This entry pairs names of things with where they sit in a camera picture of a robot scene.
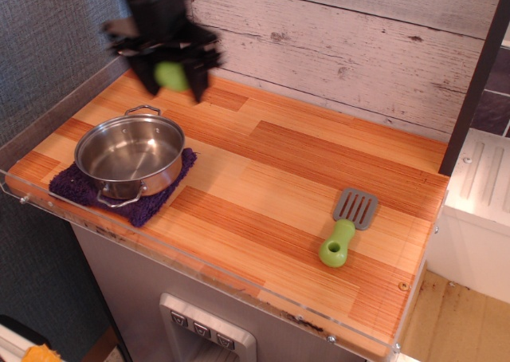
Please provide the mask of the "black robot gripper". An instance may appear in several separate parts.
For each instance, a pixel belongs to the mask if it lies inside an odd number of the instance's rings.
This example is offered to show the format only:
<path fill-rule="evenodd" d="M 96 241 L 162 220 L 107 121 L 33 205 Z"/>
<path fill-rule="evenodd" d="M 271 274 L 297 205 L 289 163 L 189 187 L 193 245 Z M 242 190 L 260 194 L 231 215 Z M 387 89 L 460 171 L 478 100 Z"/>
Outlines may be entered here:
<path fill-rule="evenodd" d="M 170 50 L 177 61 L 183 61 L 189 88 L 200 103 L 209 87 L 208 70 L 221 64 L 221 54 L 215 47 L 217 35 L 188 18 L 185 0 L 124 1 L 131 15 L 102 25 L 112 47 L 132 56 L 127 57 L 128 64 L 153 96 L 161 88 L 155 79 L 155 66 L 162 57 L 150 52 Z"/>

